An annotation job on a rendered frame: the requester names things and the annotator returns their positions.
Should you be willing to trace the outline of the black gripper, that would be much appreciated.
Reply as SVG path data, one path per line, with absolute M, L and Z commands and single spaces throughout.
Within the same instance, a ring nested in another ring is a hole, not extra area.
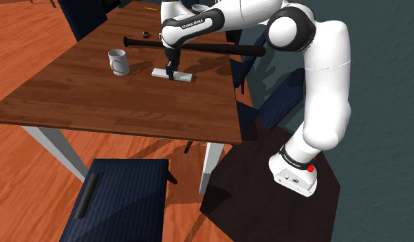
M 181 49 L 165 47 L 164 52 L 167 59 L 170 61 L 166 65 L 166 74 L 170 78 L 170 80 L 175 80 L 174 73 L 177 70 L 177 66 L 179 65 Z

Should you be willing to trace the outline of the white flat rectangular bar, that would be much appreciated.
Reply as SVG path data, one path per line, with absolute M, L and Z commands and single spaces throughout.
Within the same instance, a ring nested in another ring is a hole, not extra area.
M 165 78 L 167 80 L 170 80 L 170 78 L 166 74 L 165 69 L 154 68 L 151 75 L 152 77 Z M 193 75 L 190 73 L 184 73 L 181 71 L 175 71 L 174 73 L 174 79 L 177 81 L 190 83 L 192 81 L 192 78 L 193 78 Z

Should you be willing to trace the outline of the black baseball bat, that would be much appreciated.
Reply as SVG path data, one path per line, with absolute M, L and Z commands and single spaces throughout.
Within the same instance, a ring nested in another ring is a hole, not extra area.
M 161 42 L 157 41 L 144 41 L 135 40 L 131 38 L 123 37 L 123 44 L 128 46 L 147 46 L 147 47 L 164 47 Z M 218 54 L 234 54 L 242 56 L 256 56 L 260 57 L 265 54 L 265 48 L 263 46 L 253 45 L 228 45 L 228 44 L 210 44 L 210 43 L 187 43 L 183 44 L 181 49 L 195 50 L 201 52 L 211 52 Z

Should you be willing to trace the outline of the white mug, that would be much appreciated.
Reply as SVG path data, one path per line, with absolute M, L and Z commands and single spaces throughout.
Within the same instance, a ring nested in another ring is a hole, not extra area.
M 124 50 L 113 49 L 108 52 L 108 57 L 110 68 L 115 75 L 124 76 L 130 72 L 127 55 Z

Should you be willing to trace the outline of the brown wooden table white legs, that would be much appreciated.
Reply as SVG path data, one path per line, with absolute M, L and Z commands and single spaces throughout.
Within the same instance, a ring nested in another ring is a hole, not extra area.
M 160 30 L 159 5 L 131 2 L 2 99 L 0 123 L 23 127 L 79 179 L 87 167 L 65 129 L 206 142 L 203 172 L 211 173 L 224 145 L 241 143 L 229 57 L 183 51 L 179 67 L 191 82 L 152 77 L 166 62 L 159 48 L 127 49 L 126 76 L 109 66 L 124 36 Z

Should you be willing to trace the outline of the dark blue chair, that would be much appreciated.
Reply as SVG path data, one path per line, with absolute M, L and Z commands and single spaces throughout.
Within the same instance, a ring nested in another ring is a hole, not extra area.
M 77 41 L 107 20 L 99 0 L 58 0 Z
M 95 159 L 59 242 L 162 242 L 167 159 Z
M 227 42 L 237 45 L 241 37 L 242 30 L 232 30 L 226 32 Z M 232 80 L 234 88 L 241 88 L 241 93 L 244 94 L 244 82 L 250 69 L 254 65 L 256 56 L 246 56 L 243 62 L 230 59 L 230 66 L 232 72 Z
M 237 102 L 239 126 L 244 140 L 257 139 L 256 129 L 251 128 L 260 117 L 263 128 L 272 130 L 303 98 L 305 69 L 294 70 L 270 94 L 259 109 Z

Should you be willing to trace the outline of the dark robot stand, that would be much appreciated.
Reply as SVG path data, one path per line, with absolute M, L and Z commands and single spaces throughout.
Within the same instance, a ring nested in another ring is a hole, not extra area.
M 201 212 L 234 242 L 331 242 L 340 184 L 325 156 L 315 160 L 318 185 L 304 197 L 273 179 L 269 158 L 291 133 L 257 118 L 213 169 Z

